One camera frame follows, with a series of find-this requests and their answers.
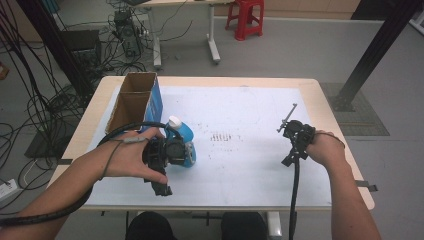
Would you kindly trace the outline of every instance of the bottle cap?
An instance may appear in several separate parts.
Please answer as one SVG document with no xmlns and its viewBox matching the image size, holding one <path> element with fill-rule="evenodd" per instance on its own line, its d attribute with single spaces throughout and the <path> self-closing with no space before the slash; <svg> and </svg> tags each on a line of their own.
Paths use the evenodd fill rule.
<svg viewBox="0 0 424 240">
<path fill-rule="evenodd" d="M 169 126 L 172 127 L 173 129 L 178 129 L 183 125 L 181 120 L 175 116 L 170 116 L 168 123 L 169 123 Z"/>
</svg>

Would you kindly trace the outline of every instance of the forearm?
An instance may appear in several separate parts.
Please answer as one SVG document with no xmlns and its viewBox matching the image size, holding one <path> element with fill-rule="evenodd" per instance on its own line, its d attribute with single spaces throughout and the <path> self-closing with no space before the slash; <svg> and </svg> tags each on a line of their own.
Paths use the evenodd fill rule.
<svg viewBox="0 0 424 240">
<path fill-rule="evenodd" d="M 106 143 L 78 159 L 19 216 L 54 213 L 80 199 L 100 178 L 111 147 Z M 54 239 L 66 217 L 40 224 L 1 229 L 0 239 Z"/>
<path fill-rule="evenodd" d="M 381 239 L 347 162 L 327 169 L 332 195 L 333 239 Z"/>
</svg>

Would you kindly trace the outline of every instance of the red stool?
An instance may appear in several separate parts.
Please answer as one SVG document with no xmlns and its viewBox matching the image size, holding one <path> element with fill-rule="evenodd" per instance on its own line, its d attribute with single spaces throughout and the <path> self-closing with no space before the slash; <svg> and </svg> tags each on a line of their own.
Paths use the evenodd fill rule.
<svg viewBox="0 0 424 240">
<path fill-rule="evenodd" d="M 239 6 L 238 15 L 233 15 L 233 7 L 235 4 Z M 259 6 L 260 8 L 259 19 L 252 14 L 254 6 Z M 230 8 L 228 9 L 227 25 L 225 25 L 226 30 L 228 30 L 228 25 L 233 19 L 238 19 L 235 39 L 243 41 L 247 35 L 253 33 L 258 33 L 259 36 L 262 36 L 264 0 L 235 0 L 230 4 Z M 252 24 L 253 21 L 257 22 L 258 26 L 246 27 L 247 24 Z"/>
</svg>

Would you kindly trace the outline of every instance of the open box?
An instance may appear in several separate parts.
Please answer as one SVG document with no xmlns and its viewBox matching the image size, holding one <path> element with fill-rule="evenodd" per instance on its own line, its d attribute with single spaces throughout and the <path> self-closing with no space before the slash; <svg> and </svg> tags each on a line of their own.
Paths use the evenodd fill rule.
<svg viewBox="0 0 424 240">
<path fill-rule="evenodd" d="M 156 73 L 128 73 L 118 93 L 106 133 L 134 122 L 160 122 L 162 109 Z"/>
</svg>

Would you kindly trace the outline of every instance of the power strip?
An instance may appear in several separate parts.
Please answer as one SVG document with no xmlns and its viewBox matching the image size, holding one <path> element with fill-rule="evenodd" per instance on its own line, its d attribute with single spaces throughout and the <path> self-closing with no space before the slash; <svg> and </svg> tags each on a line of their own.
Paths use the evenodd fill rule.
<svg viewBox="0 0 424 240">
<path fill-rule="evenodd" d="M 12 196 L 13 194 L 19 192 L 19 188 L 16 185 L 16 181 L 15 179 L 11 179 L 10 181 L 6 183 L 3 183 L 0 186 L 0 202 L 2 202 L 3 200 L 5 200 L 6 198 Z"/>
</svg>

